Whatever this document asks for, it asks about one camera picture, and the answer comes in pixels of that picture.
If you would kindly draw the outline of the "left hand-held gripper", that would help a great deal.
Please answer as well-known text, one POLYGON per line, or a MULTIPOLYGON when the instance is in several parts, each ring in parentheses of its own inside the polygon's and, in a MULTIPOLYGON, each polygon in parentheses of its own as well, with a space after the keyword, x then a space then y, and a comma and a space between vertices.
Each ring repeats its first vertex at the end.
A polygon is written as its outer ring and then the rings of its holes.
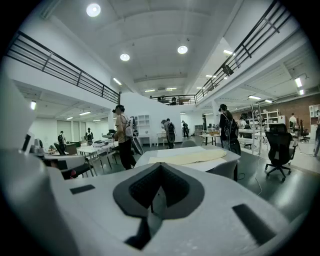
MULTIPOLYGON (((0 76, 0 155, 16 152, 37 157, 45 155, 30 131, 36 113, 20 93, 15 83, 5 74, 0 76)), ((87 171, 87 162, 82 155, 45 155, 43 162, 62 173, 87 171)))

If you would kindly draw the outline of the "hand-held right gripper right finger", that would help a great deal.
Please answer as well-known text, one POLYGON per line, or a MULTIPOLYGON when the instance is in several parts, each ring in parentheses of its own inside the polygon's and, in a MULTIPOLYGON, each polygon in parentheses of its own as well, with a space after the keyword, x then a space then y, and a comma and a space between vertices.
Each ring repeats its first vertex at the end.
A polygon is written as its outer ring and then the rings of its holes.
POLYGON ((244 186, 184 166, 204 199, 188 217, 165 220, 146 246, 149 256, 271 256, 298 230, 275 207, 244 186))

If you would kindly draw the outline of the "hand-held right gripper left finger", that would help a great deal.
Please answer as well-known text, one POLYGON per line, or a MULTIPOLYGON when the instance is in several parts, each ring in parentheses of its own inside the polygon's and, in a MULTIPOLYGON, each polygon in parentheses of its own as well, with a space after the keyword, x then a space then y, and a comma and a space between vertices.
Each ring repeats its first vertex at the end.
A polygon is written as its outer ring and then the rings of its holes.
POLYGON ((143 249, 125 243, 141 223, 127 216, 113 197, 122 181, 146 170, 141 166, 113 174, 65 180, 56 168, 47 169, 58 224, 53 230, 58 256, 161 256, 160 243, 150 240, 143 249))

